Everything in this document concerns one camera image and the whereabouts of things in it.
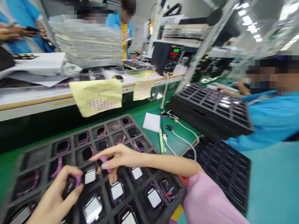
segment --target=white cable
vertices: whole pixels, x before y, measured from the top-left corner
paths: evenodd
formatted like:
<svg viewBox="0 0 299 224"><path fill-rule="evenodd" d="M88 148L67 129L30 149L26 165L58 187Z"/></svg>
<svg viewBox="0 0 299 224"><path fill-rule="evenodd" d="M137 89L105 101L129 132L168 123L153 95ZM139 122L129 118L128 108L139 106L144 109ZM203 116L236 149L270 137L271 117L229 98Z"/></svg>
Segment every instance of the white cable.
<svg viewBox="0 0 299 224"><path fill-rule="evenodd" d="M161 105L161 109L164 113L165 113L165 111L164 111L164 102L165 102L165 97L166 97L166 92L167 92L167 87L168 87L168 82L169 82L169 75L166 74L166 76L167 76L167 81L166 81L166 86L165 86L163 99L162 99L162 105Z"/></svg>
<svg viewBox="0 0 299 224"><path fill-rule="evenodd" d="M82 68L75 64L66 63L64 66L62 66L62 76L66 77L74 77L79 75L82 72Z"/></svg>
<svg viewBox="0 0 299 224"><path fill-rule="evenodd" d="M174 120L177 121L183 128L187 129L188 131L192 132L192 133L195 135L195 137L196 137L196 145L197 145L197 144L199 143L199 137L197 136L197 134L195 134L193 131L191 131L190 129L186 128L184 125L182 125L182 124L178 121L178 119L174 118Z"/></svg>
<svg viewBox="0 0 299 224"><path fill-rule="evenodd" d="M167 145L167 147L172 151L172 153L175 155L175 156L177 156L177 154L175 154L175 152L172 150L172 148L168 145L168 143L167 143L167 141L165 141L165 139L164 139L164 142L166 143L166 145Z"/></svg>
<svg viewBox="0 0 299 224"><path fill-rule="evenodd" d="M197 155L196 155L196 151L195 151L193 145L190 144L190 143L189 143L188 141L186 141L185 139L183 139L182 137L178 136L178 135L174 132L174 130L172 130L172 132L175 134L175 136L177 136L177 137L179 137L180 139L184 140L185 142L187 142L187 143L191 146L191 148L192 148L193 151L194 151L194 161L196 161Z"/></svg>

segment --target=black foam tray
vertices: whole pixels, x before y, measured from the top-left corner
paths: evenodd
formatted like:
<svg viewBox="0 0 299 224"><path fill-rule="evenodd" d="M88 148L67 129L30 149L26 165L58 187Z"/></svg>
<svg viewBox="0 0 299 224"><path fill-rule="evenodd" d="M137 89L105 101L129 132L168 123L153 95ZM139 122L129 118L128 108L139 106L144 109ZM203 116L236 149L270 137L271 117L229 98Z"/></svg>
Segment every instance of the black foam tray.
<svg viewBox="0 0 299 224"><path fill-rule="evenodd" d="M193 151L188 151L184 157L194 158ZM251 160L225 142L214 144L205 139L197 153L197 162L230 202L239 211L247 212Z"/></svg>
<svg viewBox="0 0 299 224"><path fill-rule="evenodd" d="M234 130L224 125L213 123L213 121L208 123L206 120L198 118L197 112L176 100L171 100L166 105L166 108L167 110L172 110L176 116L189 123L201 133L205 133L205 136L213 141L218 142L221 140L227 140L230 137L236 138L239 136L239 134L237 134Z"/></svg>
<svg viewBox="0 0 299 224"><path fill-rule="evenodd" d="M230 95L193 84L184 88L171 100L184 104L197 113L197 117L218 126L226 126L239 135L254 131L245 101Z"/></svg>
<svg viewBox="0 0 299 224"><path fill-rule="evenodd" d="M124 125L121 123L121 120L123 118L129 119L130 124L128 126L124 127ZM114 121L117 121L120 124L119 130L112 130L111 123ZM97 138L96 131L98 128L103 126L106 128L107 134L105 137ZM136 137L131 138L128 129L133 126L137 128L138 135ZM78 146L78 135L84 132L88 133L89 141L84 145ZM5 196L1 208L0 223L8 223L8 220L11 217L11 215L25 203L38 203L40 201L47 188L53 182L49 177L49 170L51 162L58 158L58 156L56 156L54 153L54 149L57 143L61 142L62 140L68 139L70 141L71 148L68 152L65 152L60 156L63 157L65 165L78 166L80 169L84 170L91 165L96 166L96 163L84 161L81 153L82 150L87 146L92 146L95 153L98 153L97 142L103 139L107 140L109 146L114 146L115 136L119 133L124 133L126 135L126 139L124 142L126 146L136 150L133 141L140 140L145 147L144 153L159 154L159 152L155 149L147 135L143 132L142 128L140 128L140 126L136 123L133 117L129 114L108 120L106 122L94 125L89 128L82 129L75 133L63 136L59 139L55 139L42 145L31 148L29 150L26 150L20 155L16 163L12 185ZM15 189L20 177L37 169L40 171L40 182L38 187L35 190L32 190L29 193L25 194L21 198L16 198ZM186 188L183 186L183 184L176 175L151 168L142 168L142 171L145 174L145 178L141 183L137 184L131 179L131 174L129 173L128 168L120 167L118 169L118 177L121 178L124 184L125 199L122 200L116 206L114 206L110 201L110 195L108 192L108 177L103 175L102 173L98 174L96 183L92 186L84 187L77 204L72 208L71 212L69 213L70 218L73 220L71 223L85 223L83 213L81 210L81 204L83 203L83 200L92 192L97 192L97 194L101 197L101 201L103 203L103 211L97 223L118 223L117 218L119 212L121 212L127 205L130 205L133 208L139 224L168 223L173 212L183 200L186 193ZM165 198L158 184L158 180L163 177L169 177L178 189L177 199L172 200L171 202L168 202L168 200ZM164 201L163 208L159 209L158 211L152 210L149 207L148 202L145 200L144 189L150 183L154 183L156 185Z"/></svg>

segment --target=wooden table edge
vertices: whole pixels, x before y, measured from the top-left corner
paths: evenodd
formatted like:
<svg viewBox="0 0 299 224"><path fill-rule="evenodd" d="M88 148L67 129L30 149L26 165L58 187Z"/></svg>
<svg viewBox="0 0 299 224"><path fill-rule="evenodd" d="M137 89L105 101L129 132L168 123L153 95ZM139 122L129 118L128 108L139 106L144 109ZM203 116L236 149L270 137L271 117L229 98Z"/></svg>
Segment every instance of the wooden table edge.
<svg viewBox="0 0 299 224"><path fill-rule="evenodd" d="M184 75L170 76L169 78L172 79L172 78L178 78L178 77L182 77L182 76L184 76ZM159 79L152 79L152 80L147 80L147 81L158 82L158 81L162 81L165 79L167 79L167 77L163 77L163 78L159 78ZM122 88L128 88L128 87L131 87L134 85L135 85L135 83L125 84L122 86ZM66 100L66 99L70 99L72 97L73 97L73 95L71 93L69 93L69 94L64 94L64 95L60 95L60 96L52 96L52 97L46 97L46 98L41 98L41 99L36 99L36 100L27 100L27 101L23 101L23 102L3 104L3 105L0 105L0 111L11 110L11 109L32 106L32 105L37 105L37 104L42 104L42 103L49 103L49 102L53 102L53 101L57 101L57 100Z"/></svg>

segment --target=blue uniform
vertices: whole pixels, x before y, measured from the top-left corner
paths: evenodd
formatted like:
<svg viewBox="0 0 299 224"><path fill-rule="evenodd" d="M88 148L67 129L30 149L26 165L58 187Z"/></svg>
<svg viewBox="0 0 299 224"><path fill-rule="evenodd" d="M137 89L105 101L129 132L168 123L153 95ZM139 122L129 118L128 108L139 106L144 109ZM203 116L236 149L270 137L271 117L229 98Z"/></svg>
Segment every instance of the blue uniform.
<svg viewBox="0 0 299 224"><path fill-rule="evenodd" d="M28 0L6 0L5 3L8 7L9 13L18 25L37 28L35 22L40 16L40 12ZM9 19L0 12L0 22L10 23L11 21L9 21ZM40 37L32 39L40 46L41 49L45 49ZM7 45L15 54L32 53L25 40L15 40L7 43Z"/></svg>
<svg viewBox="0 0 299 224"><path fill-rule="evenodd" d="M108 15L108 18L106 20L106 26L107 27L112 27L114 29L119 29L121 30L121 18L120 18L120 15L117 13L117 14L109 14ZM130 37L132 37L133 35L133 26L132 26L132 22L129 21L128 22L128 29L129 29L129 35ZM128 45L127 45L127 59L129 59L130 56L129 56L129 52L128 52Z"/></svg>
<svg viewBox="0 0 299 224"><path fill-rule="evenodd" d="M260 96L271 96L277 91L243 96L247 102ZM229 138L225 142L238 151L266 148L283 141L299 131L299 93L285 92L248 106L248 113L254 126L254 133Z"/></svg>

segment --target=yellow shirt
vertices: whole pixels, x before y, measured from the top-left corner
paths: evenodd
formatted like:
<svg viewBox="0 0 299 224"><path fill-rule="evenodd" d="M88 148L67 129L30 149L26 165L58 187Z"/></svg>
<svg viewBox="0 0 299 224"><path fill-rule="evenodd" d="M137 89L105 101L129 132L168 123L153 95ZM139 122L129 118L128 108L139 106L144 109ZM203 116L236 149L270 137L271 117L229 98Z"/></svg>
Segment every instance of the yellow shirt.
<svg viewBox="0 0 299 224"><path fill-rule="evenodd" d="M122 29L122 35L124 36L125 33L128 32L128 25L125 23L121 23L121 29ZM127 44L128 42L125 41L122 43L122 50L123 50L123 55L124 55L124 59L127 59Z"/></svg>

